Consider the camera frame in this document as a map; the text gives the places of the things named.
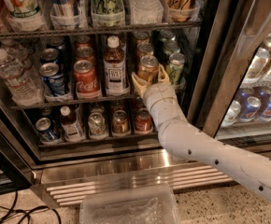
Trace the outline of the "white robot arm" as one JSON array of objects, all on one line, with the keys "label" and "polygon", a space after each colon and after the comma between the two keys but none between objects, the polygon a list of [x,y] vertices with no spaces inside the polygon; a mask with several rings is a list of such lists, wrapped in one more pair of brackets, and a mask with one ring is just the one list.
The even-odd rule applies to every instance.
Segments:
[{"label": "white robot arm", "polygon": [[183,114],[168,74],[159,68],[156,83],[132,74],[158,131],[161,146],[173,157],[200,161],[271,202],[271,159],[222,143],[192,126]]}]

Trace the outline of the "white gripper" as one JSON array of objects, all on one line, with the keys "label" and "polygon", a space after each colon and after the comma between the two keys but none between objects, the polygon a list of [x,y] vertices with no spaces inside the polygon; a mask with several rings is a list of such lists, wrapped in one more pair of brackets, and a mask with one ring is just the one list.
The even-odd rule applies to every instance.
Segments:
[{"label": "white gripper", "polygon": [[158,82],[150,83],[140,78],[135,72],[131,75],[137,94],[143,97],[145,107],[148,109],[157,129],[171,119],[184,120],[184,114],[178,104],[175,93],[164,67],[159,64]]}]

